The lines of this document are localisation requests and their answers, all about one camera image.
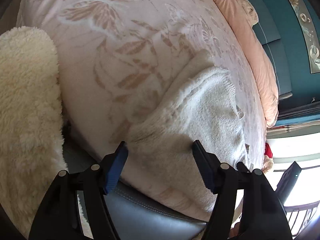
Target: red object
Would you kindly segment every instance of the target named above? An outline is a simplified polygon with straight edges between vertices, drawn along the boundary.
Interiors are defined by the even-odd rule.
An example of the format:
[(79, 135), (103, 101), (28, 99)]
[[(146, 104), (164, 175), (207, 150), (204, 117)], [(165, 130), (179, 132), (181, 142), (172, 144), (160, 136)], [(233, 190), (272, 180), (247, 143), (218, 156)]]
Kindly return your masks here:
[(268, 143), (266, 143), (266, 149), (264, 150), (264, 155), (267, 155), (269, 158), (272, 158), (272, 156), (273, 156), (272, 151), (271, 151)]

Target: silver screw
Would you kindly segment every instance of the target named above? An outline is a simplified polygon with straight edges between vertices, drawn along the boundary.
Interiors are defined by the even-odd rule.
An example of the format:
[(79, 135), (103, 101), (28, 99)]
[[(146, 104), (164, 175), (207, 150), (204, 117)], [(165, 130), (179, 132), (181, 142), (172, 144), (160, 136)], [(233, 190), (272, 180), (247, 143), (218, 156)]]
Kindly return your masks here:
[(59, 171), (59, 173), (58, 173), (58, 175), (59, 175), (60, 177), (63, 177), (63, 176), (65, 176), (66, 174), (67, 174), (67, 172), (66, 172), (65, 170)]
[(98, 169), (100, 169), (100, 165), (99, 164), (94, 164), (91, 166), (91, 170), (93, 171), (97, 171)]
[(255, 169), (253, 172), (254, 172), (256, 175), (262, 175), (262, 171), (259, 170), (259, 169)]
[(227, 164), (227, 163), (221, 163), (220, 164), (220, 168), (222, 168), (222, 169), (224, 169), (224, 170), (227, 170), (227, 169), (229, 169), (229, 164)]

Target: sheepskin rug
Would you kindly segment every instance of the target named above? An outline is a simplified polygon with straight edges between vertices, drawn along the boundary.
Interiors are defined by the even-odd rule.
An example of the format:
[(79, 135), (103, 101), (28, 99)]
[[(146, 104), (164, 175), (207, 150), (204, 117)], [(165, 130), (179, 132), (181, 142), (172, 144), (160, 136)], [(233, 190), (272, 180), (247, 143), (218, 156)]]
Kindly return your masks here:
[(0, 36), (0, 203), (26, 238), (45, 192), (67, 169), (57, 77), (57, 50), (44, 31), (21, 27)]

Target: white fuzzy fabric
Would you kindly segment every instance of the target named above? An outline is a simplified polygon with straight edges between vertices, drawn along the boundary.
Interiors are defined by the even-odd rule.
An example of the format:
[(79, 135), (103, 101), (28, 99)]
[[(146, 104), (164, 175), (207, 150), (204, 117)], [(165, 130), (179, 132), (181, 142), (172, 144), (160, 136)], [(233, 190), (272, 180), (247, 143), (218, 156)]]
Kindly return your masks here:
[(56, 47), (44, 31), (21, 27), (0, 36), (0, 202), (27, 238), (49, 185), (67, 169), (57, 77)]
[(215, 66), (212, 55), (201, 50), (179, 73), (157, 109), (131, 127), (130, 155), (157, 179), (210, 211), (215, 196), (204, 186), (191, 144), (199, 139), (221, 162), (235, 167), (242, 161), (248, 167), (240, 114), (229, 71)]

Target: gray headboard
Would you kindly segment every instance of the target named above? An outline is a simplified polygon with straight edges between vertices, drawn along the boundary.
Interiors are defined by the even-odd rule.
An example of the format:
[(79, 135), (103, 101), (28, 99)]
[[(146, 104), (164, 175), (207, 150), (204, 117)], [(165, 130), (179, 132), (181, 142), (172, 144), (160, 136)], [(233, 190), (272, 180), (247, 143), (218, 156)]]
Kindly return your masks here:
[(259, 22), (253, 30), (273, 65), (279, 90), (279, 99), (292, 96), (287, 56), (273, 18), (263, 0), (248, 0), (255, 8)]

